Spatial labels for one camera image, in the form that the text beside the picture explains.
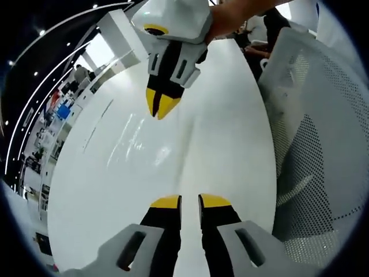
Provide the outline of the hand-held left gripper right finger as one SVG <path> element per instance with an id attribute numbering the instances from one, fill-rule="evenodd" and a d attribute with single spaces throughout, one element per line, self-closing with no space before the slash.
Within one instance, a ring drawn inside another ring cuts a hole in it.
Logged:
<path id="1" fill-rule="evenodd" d="M 202 247 L 211 276 L 291 276 L 283 244 L 252 221 L 242 221 L 231 203 L 198 195 Z"/>

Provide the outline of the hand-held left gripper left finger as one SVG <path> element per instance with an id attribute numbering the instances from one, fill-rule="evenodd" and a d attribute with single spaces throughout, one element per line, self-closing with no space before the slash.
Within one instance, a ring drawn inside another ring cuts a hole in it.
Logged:
<path id="1" fill-rule="evenodd" d="M 178 194 L 154 201 L 140 224 L 130 224 L 99 247 L 97 258 L 62 276 L 173 276 L 181 246 Z"/>

